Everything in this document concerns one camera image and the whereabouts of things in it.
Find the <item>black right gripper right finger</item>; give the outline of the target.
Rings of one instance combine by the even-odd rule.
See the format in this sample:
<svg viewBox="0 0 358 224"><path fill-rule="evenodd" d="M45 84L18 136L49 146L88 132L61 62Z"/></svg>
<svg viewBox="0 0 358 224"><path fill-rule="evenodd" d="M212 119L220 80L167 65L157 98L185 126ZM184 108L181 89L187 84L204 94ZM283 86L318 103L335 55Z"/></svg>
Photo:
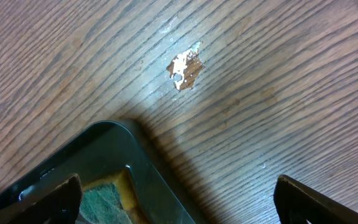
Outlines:
<svg viewBox="0 0 358 224"><path fill-rule="evenodd" d="M278 176L273 201L281 223L358 223L358 213L287 176Z"/></svg>

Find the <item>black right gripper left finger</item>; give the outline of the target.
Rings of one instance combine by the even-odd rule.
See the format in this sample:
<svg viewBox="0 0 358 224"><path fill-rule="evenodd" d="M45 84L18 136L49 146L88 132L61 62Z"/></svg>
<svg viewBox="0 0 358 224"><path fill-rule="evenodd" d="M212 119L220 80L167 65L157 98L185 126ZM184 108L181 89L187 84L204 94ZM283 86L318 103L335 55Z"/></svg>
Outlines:
<svg viewBox="0 0 358 224"><path fill-rule="evenodd" d="M75 223L82 197L78 174L69 174L0 210L0 223Z"/></svg>

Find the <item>yellow green sponge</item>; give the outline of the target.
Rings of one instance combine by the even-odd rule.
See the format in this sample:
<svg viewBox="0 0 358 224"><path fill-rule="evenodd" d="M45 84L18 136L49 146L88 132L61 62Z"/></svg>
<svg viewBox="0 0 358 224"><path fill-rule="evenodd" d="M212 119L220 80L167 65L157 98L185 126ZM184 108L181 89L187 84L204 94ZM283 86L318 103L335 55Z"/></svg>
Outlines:
<svg viewBox="0 0 358 224"><path fill-rule="evenodd" d="M94 224L148 224L128 170L82 186L80 215Z"/></svg>

